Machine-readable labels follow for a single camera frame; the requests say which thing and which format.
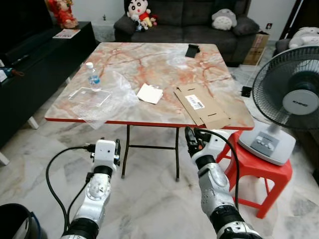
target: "fan base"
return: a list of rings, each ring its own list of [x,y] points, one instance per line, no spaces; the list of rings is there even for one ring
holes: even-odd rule
[[[244,131],[238,143],[261,159],[284,165],[295,147],[296,140],[282,131],[280,126],[255,121],[255,128],[252,131]]]

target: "black metal table leg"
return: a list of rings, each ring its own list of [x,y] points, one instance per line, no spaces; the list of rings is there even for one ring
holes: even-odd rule
[[[179,182],[178,136],[179,136],[179,128],[177,127],[177,128],[176,128],[176,139],[175,139],[176,182]]]
[[[126,167],[126,160],[128,158],[129,147],[130,147],[130,125],[128,124],[127,130],[126,130],[126,146],[125,146],[125,154],[124,154],[121,178],[125,178],[125,167]]]
[[[175,147],[161,147],[161,146],[151,146],[151,145],[134,145],[130,144],[130,125],[127,125],[127,134],[126,134],[126,147],[125,154],[122,166],[122,178],[125,178],[125,168],[126,161],[128,159],[129,148],[155,148],[155,149],[171,149],[175,150],[176,155],[176,182],[179,182],[179,157],[178,157],[178,136],[179,136],[179,128],[176,128],[176,138],[175,138]]]

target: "barcode label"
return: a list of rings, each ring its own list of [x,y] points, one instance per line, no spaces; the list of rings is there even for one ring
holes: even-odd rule
[[[185,98],[188,100],[194,110],[205,108],[203,103],[197,98],[196,95],[185,96]]]

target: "white plush toy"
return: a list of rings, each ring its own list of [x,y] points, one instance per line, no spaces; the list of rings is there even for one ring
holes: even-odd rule
[[[303,45],[319,45],[319,28],[303,27],[296,32],[289,42],[289,48],[296,48]]]
[[[211,19],[213,20],[211,26],[219,30],[228,31],[237,25],[235,13],[226,8],[213,14]]]

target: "plastic bag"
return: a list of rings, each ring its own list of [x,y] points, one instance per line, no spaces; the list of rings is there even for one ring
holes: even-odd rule
[[[139,102],[131,84],[120,73],[105,70],[101,81],[102,90],[112,92],[101,106],[78,104],[72,108],[72,111],[93,129],[98,129],[108,120],[114,120],[115,116],[122,114]]]

